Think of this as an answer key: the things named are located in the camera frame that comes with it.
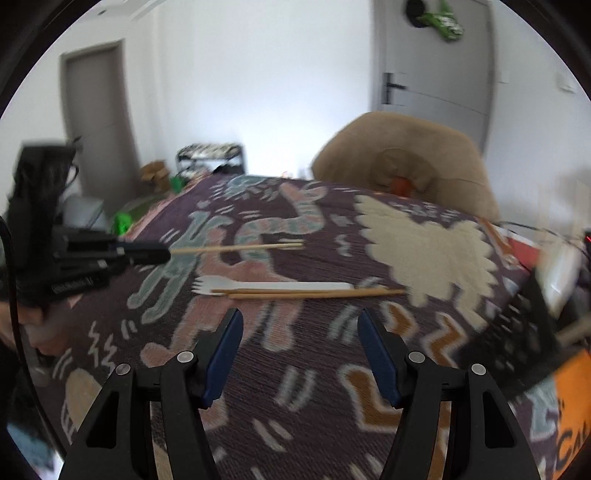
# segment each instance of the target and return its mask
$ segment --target door frame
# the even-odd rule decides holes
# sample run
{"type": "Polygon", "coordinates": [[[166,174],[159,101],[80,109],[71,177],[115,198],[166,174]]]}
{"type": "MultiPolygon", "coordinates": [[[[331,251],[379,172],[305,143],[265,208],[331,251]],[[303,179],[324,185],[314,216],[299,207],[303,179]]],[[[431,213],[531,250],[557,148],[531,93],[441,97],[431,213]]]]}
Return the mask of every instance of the door frame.
{"type": "MultiPolygon", "coordinates": [[[[477,145],[478,149],[482,149],[481,155],[484,154],[488,146],[488,139],[491,130],[491,117],[494,114],[495,96],[497,90],[496,65],[498,61],[498,53],[496,51],[496,31],[493,25],[493,13],[490,2],[486,0],[472,0],[477,4],[481,4],[486,8],[486,26],[491,35],[491,70],[488,74],[488,82],[491,86],[490,95],[488,98],[488,113],[485,115],[483,138],[481,145],[477,145]]],[[[372,71],[371,71],[371,93],[370,93],[370,111],[379,112],[382,110],[382,90],[384,88],[384,72],[386,71],[386,5],[388,0],[372,0],[372,71]]]]}
{"type": "MultiPolygon", "coordinates": [[[[74,135],[72,133],[72,121],[70,119],[70,109],[68,107],[67,101],[67,88],[66,88],[66,67],[67,62],[69,60],[84,57],[87,55],[91,55],[93,53],[100,53],[100,52],[107,52],[107,51],[114,51],[116,58],[117,58],[117,81],[119,83],[119,87],[123,92],[124,97],[124,104],[123,104],[123,114],[127,118],[126,122],[126,129],[128,130],[126,133],[131,140],[131,150],[133,154],[133,158],[131,162],[133,162],[134,167],[137,168],[139,171],[141,165],[139,163],[139,156],[138,156],[138,149],[135,144],[135,135],[133,132],[133,126],[131,121],[131,115],[129,114],[129,102],[128,102],[128,94],[126,88],[126,81],[125,81],[125,57],[124,57],[124,48],[125,48],[125,39],[120,39],[111,42],[105,43],[98,43],[96,45],[91,45],[89,47],[80,48],[78,50],[71,50],[64,52],[60,55],[59,59],[59,90],[60,90],[60,106],[61,106],[61,117],[63,118],[64,122],[64,132],[66,133],[66,138],[68,142],[72,142],[74,140],[74,135]]],[[[84,174],[82,173],[82,169],[80,169],[80,193],[85,193],[85,183],[84,183],[84,174]]]]}

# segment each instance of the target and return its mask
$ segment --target patterned blanket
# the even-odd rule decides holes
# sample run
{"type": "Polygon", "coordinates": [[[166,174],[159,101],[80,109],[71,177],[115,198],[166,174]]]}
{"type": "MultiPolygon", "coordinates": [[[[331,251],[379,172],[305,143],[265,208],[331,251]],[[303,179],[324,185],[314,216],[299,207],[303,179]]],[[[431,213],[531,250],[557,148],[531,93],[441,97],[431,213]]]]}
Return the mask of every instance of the patterned blanket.
{"type": "MultiPolygon", "coordinates": [[[[224,312],[237,307],[245,321],[238,356],[222,398],[202,411],[218,470],[227,479],[378,478],[400,412],[378,394],[356,337],[360,309],[373,307],[409,347],[454,365],[457,348],[486,326],[525,278],[474,218],[315,181],[210,176],[161,202],[131,235],[176,248],[306,243],[301,251],[177,255],[167,265],[130,269],[72,308],[75,342],[56,363],[51,384],[40,390],[68,445],[118,364],[161,365],[191,349],[200,332],[215,329],[224,312]],[[200,275],[347,281],[402,287],[407,294],[233,301],[192,293],[200,275]]],[[[532,405],[524,397],[518,409],[528,437],[532,405]]],[[[169,479],[158,408],[152,416],[160,478],[169,479]]],[[[431,479],[443,470],[448,426],[444,404],[431,479]]],[[[555,448],[530,440],[545,469],[555,448]]]]}

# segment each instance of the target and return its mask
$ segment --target white wall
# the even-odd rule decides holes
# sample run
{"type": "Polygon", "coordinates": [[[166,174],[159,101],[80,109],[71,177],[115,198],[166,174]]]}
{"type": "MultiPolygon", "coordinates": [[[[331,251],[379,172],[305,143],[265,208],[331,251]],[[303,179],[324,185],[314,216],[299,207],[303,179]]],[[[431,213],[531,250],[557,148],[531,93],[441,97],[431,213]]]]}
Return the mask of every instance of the white wall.
{"type": "Polygon", "coordinates": [[[237,141],[249,173],[297,175],[369,109],[371,0],[167,0],[151,15],[166,158],[237,141]]]}
{"type": "Polygon", "coordinates": [[[496,84],[484,156],[501,215],[535,225],[539,185],[551,199],[551,227],[570,232],[574,181],[591,186],[591,102],[524,20],[499,0],[491,5],[498,80],[505,72],[508,83],[496,84]],[[575,93],[558,88],[560,73],[575,93]]]}
{"type": "Polygon", "coordinates": [[[23,141],[64,141],[62,53],[125,39],[140,163],[200,141],[245,146],[249,173],[295,176],[366,112],[371,0],[167,0],[140,20],[75,23],[43,55],[0,119],[0,204],[23,141]]]}

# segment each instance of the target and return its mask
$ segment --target blue gripper pad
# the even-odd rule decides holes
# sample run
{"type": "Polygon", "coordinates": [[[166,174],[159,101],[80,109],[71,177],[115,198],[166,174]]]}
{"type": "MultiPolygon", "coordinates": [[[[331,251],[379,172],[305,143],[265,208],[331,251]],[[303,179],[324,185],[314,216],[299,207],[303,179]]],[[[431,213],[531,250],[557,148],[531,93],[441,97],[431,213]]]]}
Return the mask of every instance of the blue gripper pad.
{"type": "Polygon", "coordinates": [[[376,326],[365,310],[357,319],[357,334],[363,350],[365,350],[365,356],[368,358],[375,382],[378,384],[380,395],[388,400],[390,405],[397,408],[402,400],[402,395],[397,387],[396,366],[392,362],[376,326]]]}
{"type": "Polygon", "coordinates": [[[205,408],[211,407],[213,401],[222,396],[238,347],[240,347],[243,330],[242,313],[236,310],[207,366],[205,391],[201,397],[205,408]]]}

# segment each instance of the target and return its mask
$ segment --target beige cushion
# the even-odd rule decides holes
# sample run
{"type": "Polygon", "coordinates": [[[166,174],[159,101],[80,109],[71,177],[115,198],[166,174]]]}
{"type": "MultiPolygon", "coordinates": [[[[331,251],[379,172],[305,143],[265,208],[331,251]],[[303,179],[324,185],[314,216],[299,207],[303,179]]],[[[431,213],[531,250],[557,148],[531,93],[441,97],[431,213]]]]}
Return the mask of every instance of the beige cushion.
{"type": "Polygon", "coordinates": [[[388,192],[396,176],[413,196],[499,220],[484,163],[464,134],[390,112],[370,112],[338,132],[312,165],[314,178],[388,192]]]}

